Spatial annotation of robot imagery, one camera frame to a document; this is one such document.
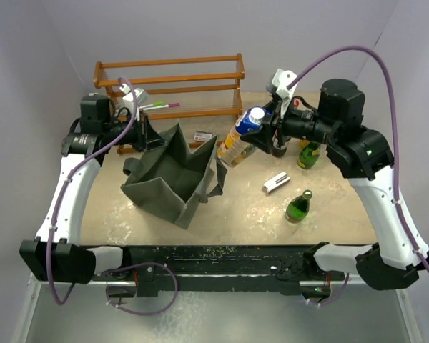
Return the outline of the green canvas bag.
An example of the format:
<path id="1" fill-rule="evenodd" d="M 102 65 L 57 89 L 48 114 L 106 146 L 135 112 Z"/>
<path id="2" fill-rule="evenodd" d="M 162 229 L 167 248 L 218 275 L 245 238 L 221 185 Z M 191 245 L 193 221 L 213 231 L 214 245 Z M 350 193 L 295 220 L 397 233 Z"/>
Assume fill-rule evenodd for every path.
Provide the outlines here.
<path id="1" fill-rule="evenodd" d="M 166 145 L 126 159 L 121 190 L 138 208 L 187 229 L 200 204 L 223 195 L 227 169 L 217 157 L 216 136 L 194 151 L 178 124 L 161 136 Z"/>

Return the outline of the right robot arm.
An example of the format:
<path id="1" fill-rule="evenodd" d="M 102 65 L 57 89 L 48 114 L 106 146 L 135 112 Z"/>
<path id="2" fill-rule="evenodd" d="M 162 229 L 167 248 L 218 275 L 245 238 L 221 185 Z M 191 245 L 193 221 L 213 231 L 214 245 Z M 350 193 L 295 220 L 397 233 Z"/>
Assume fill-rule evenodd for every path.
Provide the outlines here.
<path id="1" fill-rule="evenodd" d="M 271 101 L 260 129 L 242 140 L 267 154 L 274 154 L 273 137 L 283 144 L 288 138 L 324 144 L 327 157 L 340 170 L 359 196 L 377 243 L 343 246 L 321 242 L 305 252 L 304 272 L 321 279 L 330 271 L 359 275 L 375 290 L 406 289 L 429 267 L 429 246 L 413 224 L 403 228 L 408 217 L 400 190 L 394 185 L 394 161 L 387 139 L 362 124 L 365 95 L 346 79 L 322 84 L 316 113 L 310 118 L 290 108 L 289 79 L 269 81 Z"/>

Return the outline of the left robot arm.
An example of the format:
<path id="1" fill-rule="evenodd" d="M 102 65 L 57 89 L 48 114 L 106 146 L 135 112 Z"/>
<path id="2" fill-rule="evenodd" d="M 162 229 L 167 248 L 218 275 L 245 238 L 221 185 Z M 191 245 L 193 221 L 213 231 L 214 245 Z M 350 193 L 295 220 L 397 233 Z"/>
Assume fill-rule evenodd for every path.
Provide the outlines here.
<path id="1" fill-rule="evenodd" d="M 91 187 L 109 150 L 130 144 L 138 151 L 164 145 L 139 107 L 148 94 L 135 89 L 122 98 L 120 112 L 104 95 L 85 96 L 81 114 L 71 124 L 61 145 L 61 170 L 45 219 L 32 240 L 24 240 L 19 254 L 39 281 L 87 284 L 94 275 L 108 271 L 115 279 L 132 274 L 133 263 L 121 247 L 82 247 L 82 219 Z"/>

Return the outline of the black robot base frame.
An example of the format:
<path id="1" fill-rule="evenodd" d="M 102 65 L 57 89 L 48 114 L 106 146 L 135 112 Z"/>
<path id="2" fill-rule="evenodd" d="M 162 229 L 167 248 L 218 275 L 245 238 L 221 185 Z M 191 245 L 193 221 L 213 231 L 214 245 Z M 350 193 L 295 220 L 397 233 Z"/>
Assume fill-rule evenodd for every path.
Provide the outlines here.
<path id="1" fill-rule="evenodd" d="M 126 286 L 138 297 L 173 292 L 278 292 L 299 295 L 342 272 L 324 272 L 306 260 L 309 245 L 131 245 L 123 267 L 131 271 L 94 276 L 96 282 Z"/>

